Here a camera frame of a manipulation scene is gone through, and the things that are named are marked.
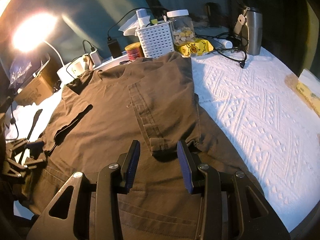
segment lamp light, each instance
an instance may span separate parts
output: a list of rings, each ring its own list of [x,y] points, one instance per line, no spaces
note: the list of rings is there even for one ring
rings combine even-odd
[[[13,45],[22,52],[35,49],[41,42],[49,45],[59,56],[62,66],[63,60],[59,52],[45,39],[54,30],[57,18],[49,13],[39,13],[24,21],[13,36]]]

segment white bedspread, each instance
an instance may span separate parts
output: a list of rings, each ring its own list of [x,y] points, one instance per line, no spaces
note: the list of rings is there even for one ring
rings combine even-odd
[[[200,105],[228,136],[291,231],[320,199],[320,118],[285,85],[292,72],[265,49],[248,56],[246,69],[209,54],[192,58],[192,70]],[[30,138],[36,140],[60,99],[61,91],[39,106],[18,107],[20,138],[28,135],[35,112],[44,109]],[[11,126],[7,138],[15,136]]]

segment metal screw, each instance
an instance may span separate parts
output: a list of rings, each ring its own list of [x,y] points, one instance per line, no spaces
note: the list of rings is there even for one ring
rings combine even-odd
[[[111,163],[109,165],[109,169],[111,169],[111,170],[116,170],[116,169],[118,169],[118,167],[119,167],[118,163]]]
[[[207,169],[209,169],[209,165],[206,164],[206,163],[201,163],[201,164],[199,165],[199,168],[200,168],[201,170],[207,170]]]
[[[78,178],[81,178],[82,177],[82,172],[78,171],[76,172],[75,174],[73,174],[73,177],[78,179]]]
[[[236,176],[237,176],[238,178],[243,178],[243,177],[244,177],[244,172],[243,172],[243,171],[237,171],[237,172],[236,172]]]

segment teal wall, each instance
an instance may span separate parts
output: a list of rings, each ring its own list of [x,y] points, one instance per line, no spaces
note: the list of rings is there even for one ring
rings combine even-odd
[[[44,10],[59,17],[54,32],[47,40],[56,47],[67,63],[84,53],[83,39],[93,43],[103,58],[109,57],[108,28],[129,10],[147,6],[145,0],[11,0],[0,18],[0,57],[4,68],[7,70],[14,55],[19,53],[11,45],[15,29],[24,19],[37,11]],[[124,37],[117,29],[114,27],[110,34],[118,38],[122,49],[137,40],[136,37]],[[37,50],[51,52],[54,55],[45,44]]]

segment white plastic basket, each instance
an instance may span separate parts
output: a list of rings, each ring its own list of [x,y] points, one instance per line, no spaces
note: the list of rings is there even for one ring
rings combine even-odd
[[[145,57],[159,58],[174,51],[169,22],[137,30]]]

